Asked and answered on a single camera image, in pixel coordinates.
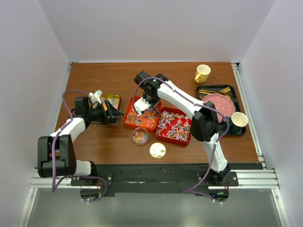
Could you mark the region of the black gummy candy tin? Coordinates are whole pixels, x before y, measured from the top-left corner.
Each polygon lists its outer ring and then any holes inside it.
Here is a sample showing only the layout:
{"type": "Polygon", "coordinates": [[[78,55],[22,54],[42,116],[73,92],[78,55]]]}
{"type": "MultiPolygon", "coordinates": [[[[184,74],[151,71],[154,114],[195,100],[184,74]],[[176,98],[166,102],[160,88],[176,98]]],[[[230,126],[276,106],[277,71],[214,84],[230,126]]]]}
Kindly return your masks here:
{"type": "Polygon", "coordinates": [[[121,105],[121,96],[120,95],[113,95],[113,94],[102,94],[101,96],[102,104],[98,104],[96,106],[92,106],[91,108],[93,110],[94,116],[92,117],[92,121],[95,123],[101,123],[101,120],[105,117],[105,110],[107,109],[106,105],[103,104],[103,101],[105,99],[108,99],[111,105],[120,111],[120,105],[121,105]]]}

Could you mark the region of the black tray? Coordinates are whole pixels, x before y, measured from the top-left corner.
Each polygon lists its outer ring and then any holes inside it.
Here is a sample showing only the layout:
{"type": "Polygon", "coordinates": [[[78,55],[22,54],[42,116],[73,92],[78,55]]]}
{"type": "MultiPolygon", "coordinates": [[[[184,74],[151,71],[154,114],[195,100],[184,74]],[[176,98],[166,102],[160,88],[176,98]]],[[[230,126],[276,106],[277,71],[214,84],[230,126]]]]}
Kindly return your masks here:
{"type": "MultiPolygon", "coordinates": [[[[236,94],[236,91],[234,89],[234,87],[232,85],[199,85],[196,88],[196,93],[197,93],[197,98],[199,100],[202,100],[202,98],[204,98],[206,95],[208,94],[204,94],[204,93],[199,93],[198,90],[199,89],[204,89],[204,90],[212,90],[212,91],[220,91],[226,87],[230,87],[231,91],[229,93],[232,93],[232,97],[228,97],[231,98],[231,101],[233,102],[236,112],[241,112],[241,107],[240,104],[238,102],[238,97],[236,94]]],[[[225,123],[219,123],[218,126],[218,132],[219,135],[221,136],[222,133],[224,133],[224,131],[226,130],[226,124],[225,123]]],[[[229,131],[226,133],[226,136],[242,136],[246,133],[247,131],[247,127],[245,126],[245,128],[243,128],[241,131],[237,132],[237,133],[230,133],[229,131]]]]}

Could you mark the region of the orange candy tin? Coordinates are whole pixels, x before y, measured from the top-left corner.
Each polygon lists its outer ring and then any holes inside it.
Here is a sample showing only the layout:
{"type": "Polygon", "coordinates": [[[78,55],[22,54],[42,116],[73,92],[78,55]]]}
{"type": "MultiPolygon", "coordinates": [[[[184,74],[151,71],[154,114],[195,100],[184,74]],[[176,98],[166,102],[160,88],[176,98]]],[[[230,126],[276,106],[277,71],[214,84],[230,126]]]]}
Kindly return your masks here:
{"type": "Polygon", "coordinates": [[[133,98],[131,97],[124,115],[123,122],[125,127],[129,129],[142,127],[148,133],[155,133],[162,103],[159,102],[153,110],[138,116],[133,110],[132,100],[133,98]]]}

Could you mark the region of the red lollipop tin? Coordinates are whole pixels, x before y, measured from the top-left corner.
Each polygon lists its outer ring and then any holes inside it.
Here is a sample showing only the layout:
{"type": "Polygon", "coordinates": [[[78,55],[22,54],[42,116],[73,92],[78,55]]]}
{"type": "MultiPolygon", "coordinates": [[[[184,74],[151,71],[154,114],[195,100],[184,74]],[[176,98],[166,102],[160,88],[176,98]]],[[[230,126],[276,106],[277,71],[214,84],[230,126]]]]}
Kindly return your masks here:
{"type": "Polygon", "coordinates": [[[191,120],[181,110],[162,107],[156,123],[158,141],[187,146],[191,140],[191,120]]]}

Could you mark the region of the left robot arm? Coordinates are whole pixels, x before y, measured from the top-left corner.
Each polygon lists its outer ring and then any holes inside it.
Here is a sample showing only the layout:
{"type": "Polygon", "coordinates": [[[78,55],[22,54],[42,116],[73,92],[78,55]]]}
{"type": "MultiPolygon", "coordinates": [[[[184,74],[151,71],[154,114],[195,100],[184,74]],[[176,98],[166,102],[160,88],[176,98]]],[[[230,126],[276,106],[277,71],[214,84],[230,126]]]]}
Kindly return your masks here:
{"type": "Polygon", "coordinates": [[[98,181],[98,174],[93,170],[94,164],[76,159],[73,142],[91,122],[109,124],[123,116],[107,99],[96,107],[91,107],[87,96],[76,98],[72,119],[68,119],[64,126],[51,135],[38,139],[39,176],[81,176],[86,185],[94,185],[98,181]]]}

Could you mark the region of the clear glass jar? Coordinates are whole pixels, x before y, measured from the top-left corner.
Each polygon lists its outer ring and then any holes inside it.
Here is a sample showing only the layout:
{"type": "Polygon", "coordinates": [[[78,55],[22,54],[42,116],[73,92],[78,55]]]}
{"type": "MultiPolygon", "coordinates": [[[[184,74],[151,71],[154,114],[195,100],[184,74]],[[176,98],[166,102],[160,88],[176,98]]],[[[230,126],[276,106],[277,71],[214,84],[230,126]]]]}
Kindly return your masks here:
{"type": "Polygon", "coordinates": [[[138,146],[143,146],[148,142],[149,133],[145,128],[138,127],[132,133],[133,142],[138,146]]]}

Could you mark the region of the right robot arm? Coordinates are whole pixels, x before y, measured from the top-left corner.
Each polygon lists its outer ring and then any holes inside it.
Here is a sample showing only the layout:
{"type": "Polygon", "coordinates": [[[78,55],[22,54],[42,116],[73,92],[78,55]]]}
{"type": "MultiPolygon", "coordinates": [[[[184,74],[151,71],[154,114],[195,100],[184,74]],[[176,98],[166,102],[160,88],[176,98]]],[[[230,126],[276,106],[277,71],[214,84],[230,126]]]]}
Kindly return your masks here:
{"type": "Polygon", "coordinates": [[[162,74],[151,77],[142,71],[136,75],[134,82],[137,84],[136,89],[143,90],[143,96],[133,101],[135,112],[142,115],[162,99],[181,110],[191,120],[191,135],[202,143],[209,158],[209,170],[203,178],[211,174],[213,184],[223,185],[231,171],[220,144],[220,139],[229,130],[227,117],[212,102],[204,103],[192,97],[162,74]]]}

